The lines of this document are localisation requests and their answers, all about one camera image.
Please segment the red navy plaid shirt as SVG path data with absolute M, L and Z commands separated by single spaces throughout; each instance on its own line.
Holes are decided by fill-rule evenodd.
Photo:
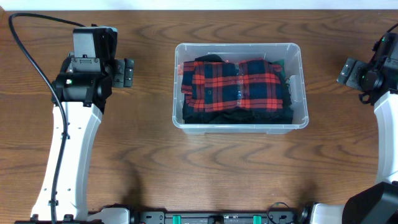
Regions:
M 289 91 L 276 68 L 261 58 L 199 65 L 182 75 L 184 105 L 193 113 L 281 111 L 289 102 Z

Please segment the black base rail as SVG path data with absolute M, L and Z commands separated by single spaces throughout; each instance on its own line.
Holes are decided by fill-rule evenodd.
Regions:
M 269 212 L 205 213 L 205 212 L 133 212 L 132 224 L 299 224 L 310 223 L 310 215 L 286 209 Z

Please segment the large black garment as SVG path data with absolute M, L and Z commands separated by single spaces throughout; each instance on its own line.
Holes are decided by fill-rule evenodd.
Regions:
M 210 62 L 224 61 L 216 54 L 204 55 L 195 60 Z M 284 79 L 286 89 L 289 91 L 286 79 Z M 261 112 L 259 110 L 232 109 L 213 113 L 193 113 L 183 102 L 183 120 L 186 124 L 292 124 L 294 111 L 289 102 L 281 111 Z

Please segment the clear plastic storage bin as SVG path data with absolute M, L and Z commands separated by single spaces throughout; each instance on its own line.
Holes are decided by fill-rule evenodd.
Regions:
M 269 62 L 284 61 L 286 83 L 289 88 L 292 124 L 185 124 L 183 120 L 184 94 L 181 92 L 182 76 L 178 67 L 197 57 L 216 54 L 224 61 L 233 63 L 262 58 Z M 266 133 L 287 134 L 303 129 L 309 123 L 307 97 L 303 77 L 301 49 L 295 43 L 255 44 L 201 44 L 181 43 L 175 48 L 173 124 L 186 134 L 205 133 Z

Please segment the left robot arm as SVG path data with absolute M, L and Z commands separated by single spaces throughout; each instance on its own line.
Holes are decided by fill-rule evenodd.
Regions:
M 118 31 L 113 27 L 77 27 L 74 50 L 51 83 L 53 136 L 44 182 L 29 223 L 130 223 L 126 207 L 90 214 L 88 173 L 96 132 L 113 88 L 132 85 L 134 62 L 115 57 Z

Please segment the green taped cloth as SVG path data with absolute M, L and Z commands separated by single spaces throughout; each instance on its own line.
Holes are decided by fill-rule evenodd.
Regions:
M 276 68 L 275 70 L 277 70 L 280 73 L 280 75 L 283 79 L 286 79 L 285 67 L 284 67 L 285 60 L 278 60 L 278 61 L 273 62 L 272 64 L 278 65 L 278 68 Z

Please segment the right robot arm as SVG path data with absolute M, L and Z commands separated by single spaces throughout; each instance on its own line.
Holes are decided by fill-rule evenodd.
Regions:
M 349 58 L 338 83 L 358 90 L 371 105 L 378 127 L 378 167 L 374 186 L 343 205 L 312 202 L 297 223 L 397 223 L 397 34 L 389 29 L 373 47 L 369 62 Z

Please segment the pink printed shirt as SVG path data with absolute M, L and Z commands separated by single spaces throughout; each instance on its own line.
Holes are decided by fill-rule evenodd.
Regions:
M 221 62 L 209 62 L 209 61 L 187 61 L 183 62 L 182 64 L 177 66 L 177 74 L 178 75 L 183 75 L 184 73 L 187 72 L 193 72 L 197 66 L 199 65 L 204 65 L 206 63 L 224 63 L 224 61 Z

